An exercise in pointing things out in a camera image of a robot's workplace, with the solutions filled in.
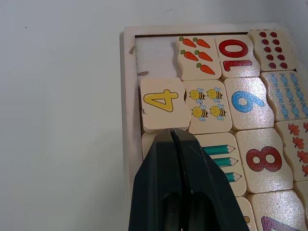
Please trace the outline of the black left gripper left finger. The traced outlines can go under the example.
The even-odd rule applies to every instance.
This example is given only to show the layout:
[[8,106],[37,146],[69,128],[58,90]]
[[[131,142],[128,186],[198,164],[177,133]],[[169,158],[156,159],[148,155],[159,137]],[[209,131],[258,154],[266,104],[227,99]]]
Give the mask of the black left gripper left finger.
[[187,216],[178,129],[155,136],[134,178],[130,231],[185,231]]

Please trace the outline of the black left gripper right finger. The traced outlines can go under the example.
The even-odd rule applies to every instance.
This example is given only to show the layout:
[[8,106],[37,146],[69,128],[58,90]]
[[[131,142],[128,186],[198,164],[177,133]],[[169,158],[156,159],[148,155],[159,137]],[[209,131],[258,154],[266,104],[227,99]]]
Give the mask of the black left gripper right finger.
[[181,221],[184,231],[247,231],[235,195],[214,160],[197,138],[172,129],[182,179]]

